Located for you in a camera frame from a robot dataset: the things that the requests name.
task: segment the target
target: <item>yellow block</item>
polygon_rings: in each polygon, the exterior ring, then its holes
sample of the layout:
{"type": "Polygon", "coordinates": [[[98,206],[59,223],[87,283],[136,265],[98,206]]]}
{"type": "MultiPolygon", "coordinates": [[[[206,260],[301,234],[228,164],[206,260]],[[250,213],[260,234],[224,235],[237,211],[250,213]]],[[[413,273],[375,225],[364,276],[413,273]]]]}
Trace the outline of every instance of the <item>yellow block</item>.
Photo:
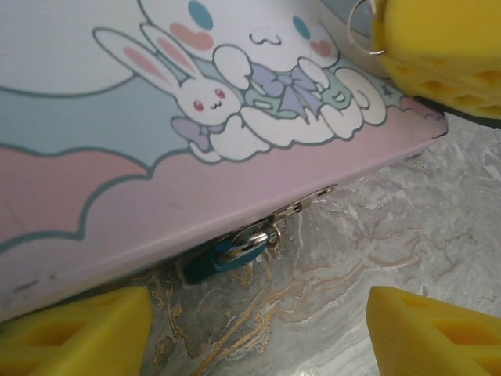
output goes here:
{"type": "Polygon", "coordinates": [[[501,319],[391,287],[366,319],[381,376],[501,375],[501,319]]]}
{"type": "Polygon", "coordinates": [[[152,315],[129,287],[0,324],[0,376],[137,376],[152,315]]]}
{"type": "Polygon", "coordinates": [[[378,0],[373,47],[409,96],[501,119],[500,0],[378,0]]]}

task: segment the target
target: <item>marble surface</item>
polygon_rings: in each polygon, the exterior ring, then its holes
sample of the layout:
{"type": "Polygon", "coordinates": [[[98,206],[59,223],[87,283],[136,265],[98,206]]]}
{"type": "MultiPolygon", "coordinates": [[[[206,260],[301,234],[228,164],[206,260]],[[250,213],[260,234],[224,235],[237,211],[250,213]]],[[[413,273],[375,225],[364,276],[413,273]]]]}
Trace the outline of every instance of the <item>marble surface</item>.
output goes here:
{"type": "Polygon", "coordinates": [[[185,286],[172,261],[119,283],[154,303],[142,375],[377,375],[373,285],[501,316],[501,131],[449,124],[288,219],[282,246],[241,270],[185,286]]]}

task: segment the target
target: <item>cartoon eye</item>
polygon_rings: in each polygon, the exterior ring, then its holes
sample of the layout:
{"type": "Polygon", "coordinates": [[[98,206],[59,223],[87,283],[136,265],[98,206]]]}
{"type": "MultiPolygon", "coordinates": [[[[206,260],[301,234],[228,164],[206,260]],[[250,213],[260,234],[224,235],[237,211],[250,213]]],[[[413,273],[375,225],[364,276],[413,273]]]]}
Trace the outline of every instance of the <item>cartoon eye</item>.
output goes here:
{"type": "Polygon", "coordinates": [[[226,98],[225,92],[223,92],[221,89],[216,89],[216,96],[219,98],[226,98]]]}
{"type": "Polygon", "coordinates": [[[188,11],[193,19],[193,21],[196,22],[198,26],[205,30],[212,30],[212,27],[214,27],[214,21],[212,20],[212,16],[199,2],[196,2],[192,0],[191,2],[188,3],[188,11]]]}
{"type": "Polygon", "coordinates": [[[306,26],[306,23],[300,17],[292,17],[292,23],[294,24],[294,27],[296,27],[296,30],[301,35],[301,37],[308,40],[312,37],[308,26],[306,26]]]}
{"type": "Polygon", "coordinates": [[[193,102],[193,107],[195,107],[195,110],[197,110],[198,112],[202,112],[204,110],[204,104],[199,100],[193,102]]]}

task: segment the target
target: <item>pink cheek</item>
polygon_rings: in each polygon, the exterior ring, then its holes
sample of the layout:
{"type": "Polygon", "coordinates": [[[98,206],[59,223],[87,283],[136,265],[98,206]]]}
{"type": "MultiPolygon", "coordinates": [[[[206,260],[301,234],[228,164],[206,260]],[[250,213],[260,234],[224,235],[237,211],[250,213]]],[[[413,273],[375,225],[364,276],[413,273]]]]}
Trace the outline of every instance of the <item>pink cheek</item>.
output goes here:
{"type": "Polygon", "coordinates": [[[200,51],[207,51],[214,45],[214,39],[205,31],[192,31],[189,27],[179,22],[171,23],[171,33],[182,43],[200,51]]]}
{"type": "Polygon", "coordinates": [[[332,53],[332,46],[330,43],[324,39],[322,39],[320,42],[310,42],[310,46],[312,47],[313,51],[318,53],[320,56],[323,57],[328,57],[332,53]]]}

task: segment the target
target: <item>bunny ear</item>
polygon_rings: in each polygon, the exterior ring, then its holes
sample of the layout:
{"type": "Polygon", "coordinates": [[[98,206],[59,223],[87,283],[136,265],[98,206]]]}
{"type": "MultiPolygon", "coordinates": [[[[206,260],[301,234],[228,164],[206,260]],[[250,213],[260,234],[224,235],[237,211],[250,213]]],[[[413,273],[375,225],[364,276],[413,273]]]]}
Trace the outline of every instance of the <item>bunny ear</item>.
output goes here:
{"type": "Polygon", "coordinates": [[[114,59],[160,90],[175,95],[177,78],[144,45],[110,29],[96,29],[94,38],[114,59]]]}
{"type": "Polygon", "coordinates": [[[141,30],[150,43],[176,67],[192,78],[202,77],[191,57],[171,36],[147,23],[141,25],[141,30]]]}

